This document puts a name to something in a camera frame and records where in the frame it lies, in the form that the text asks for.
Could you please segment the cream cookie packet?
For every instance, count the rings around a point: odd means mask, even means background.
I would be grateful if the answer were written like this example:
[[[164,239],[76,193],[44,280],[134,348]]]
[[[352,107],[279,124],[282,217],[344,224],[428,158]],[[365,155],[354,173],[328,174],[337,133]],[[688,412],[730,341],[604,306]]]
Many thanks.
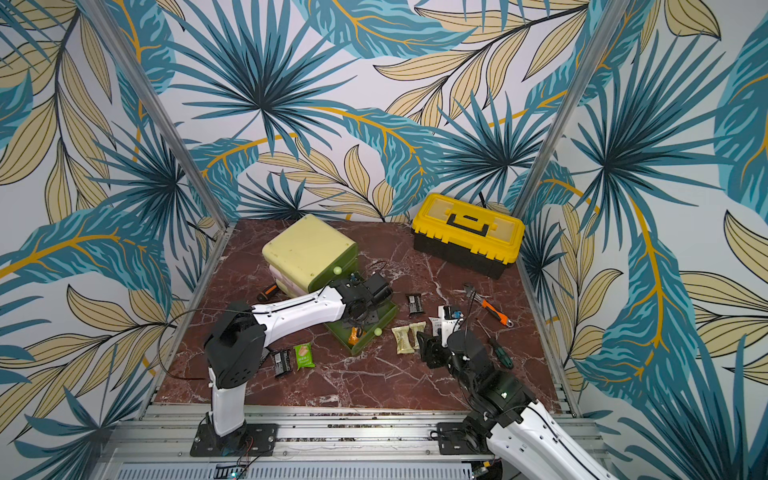
[[[414,338],[414,348],[418,349],[419,351],[422,351],[425,348],[426,341],[428,340],[428,335],[425,332],[425,329],[425,322],[416,322],[409,325],[409,331]]]
[[[410,328],[408,326],[393,327],[391,332],[395,338],[398,355],[413,354],[415,352],[410,342]]]

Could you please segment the green drawer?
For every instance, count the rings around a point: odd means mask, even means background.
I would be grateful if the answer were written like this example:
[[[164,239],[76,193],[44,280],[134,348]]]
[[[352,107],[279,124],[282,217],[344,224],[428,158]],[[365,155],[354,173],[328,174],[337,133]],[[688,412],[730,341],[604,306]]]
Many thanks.
[[[338,278],[346,278],[351,273],[359,270],[357,256],[340,257],[334,261],[328,261],[320,267],[314,267],[308,284],[308,293],[317,291],[329,285]]]

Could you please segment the black cookie packet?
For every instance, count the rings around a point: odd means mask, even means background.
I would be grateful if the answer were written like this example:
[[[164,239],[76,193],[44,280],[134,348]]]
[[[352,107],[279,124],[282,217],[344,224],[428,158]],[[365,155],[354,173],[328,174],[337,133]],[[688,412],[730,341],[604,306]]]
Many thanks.
[[[274,364],[274,377],[280,378],[293,371],[291,356],[288,350],[279,350],[271,353]]]
[[[410,316],[422,315],[425,313],[420,294],[409,293],[406,295],[406,299]]]

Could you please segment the green cookie packet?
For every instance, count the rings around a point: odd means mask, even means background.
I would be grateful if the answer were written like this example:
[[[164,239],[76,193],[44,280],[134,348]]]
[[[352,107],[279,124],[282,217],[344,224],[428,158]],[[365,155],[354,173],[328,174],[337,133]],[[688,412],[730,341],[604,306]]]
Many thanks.
[[[310,343],[296,345],[294,347],[294,353],[298,370],[315,367],[312,345]]]

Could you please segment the orange cookie packet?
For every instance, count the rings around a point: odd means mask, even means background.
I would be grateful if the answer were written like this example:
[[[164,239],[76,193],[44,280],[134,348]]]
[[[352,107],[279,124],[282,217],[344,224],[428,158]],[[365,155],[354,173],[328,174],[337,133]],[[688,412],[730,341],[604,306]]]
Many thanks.
[[[360,339],[361,339],[361,335],[362,335],[362,334],[363,334],[363,331],[362,331],[362,329],[361,329],[361,328],[358,328],[358,327],[353,327],[353,328],[350,330],[350,335],[349,335],[349,337],[348,337],[348,341],[347,341],[347,343],[348,343],[350,346],[355,346],[355,345],[357,345],[357,344],[358,344],[358,342],[359,342],[359,341],[360,341]]]

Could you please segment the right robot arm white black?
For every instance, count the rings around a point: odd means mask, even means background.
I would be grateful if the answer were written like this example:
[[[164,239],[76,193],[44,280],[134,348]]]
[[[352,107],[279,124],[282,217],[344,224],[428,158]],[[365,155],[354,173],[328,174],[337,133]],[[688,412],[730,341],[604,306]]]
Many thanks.
[[[436,425],[430,437],[443,455],[489,455],[529,479],[613,479],[615,475],[561,427],[512,372],[498,369],[474,333],[445,341],[416,334],[421,360],[445,367],[466,391],[469,414]]]

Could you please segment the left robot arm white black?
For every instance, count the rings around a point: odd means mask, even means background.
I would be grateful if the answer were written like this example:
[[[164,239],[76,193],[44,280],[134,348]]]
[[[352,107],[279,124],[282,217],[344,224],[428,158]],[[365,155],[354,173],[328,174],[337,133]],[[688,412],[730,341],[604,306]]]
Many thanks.
[[[204,343],[212,391],[208,420],[215,438],[245,431],[246,384],[261,366],[267,347],[318,324],[361,325],[391,295],[390,284],[380,274],[367,279],[352,274],[289,300],[228,308]]]

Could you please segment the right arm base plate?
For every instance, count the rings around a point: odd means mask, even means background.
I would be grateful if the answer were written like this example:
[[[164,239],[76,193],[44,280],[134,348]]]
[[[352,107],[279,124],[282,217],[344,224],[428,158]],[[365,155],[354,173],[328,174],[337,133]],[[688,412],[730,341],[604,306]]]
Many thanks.
[[[440,422],[430,431],[441,455],[490,455],[487,442],[464,422]]]

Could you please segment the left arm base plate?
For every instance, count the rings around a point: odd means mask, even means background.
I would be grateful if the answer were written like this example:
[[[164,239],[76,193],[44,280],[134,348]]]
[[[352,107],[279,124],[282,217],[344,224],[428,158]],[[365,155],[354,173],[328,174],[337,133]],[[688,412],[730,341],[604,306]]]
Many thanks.
[[[191,457],[240,457],[271,456],[273,454],[278,424],[254,424],[244,422],[232,433],[218,436],[212,415],[208,413],[198,425],[190,449]]]

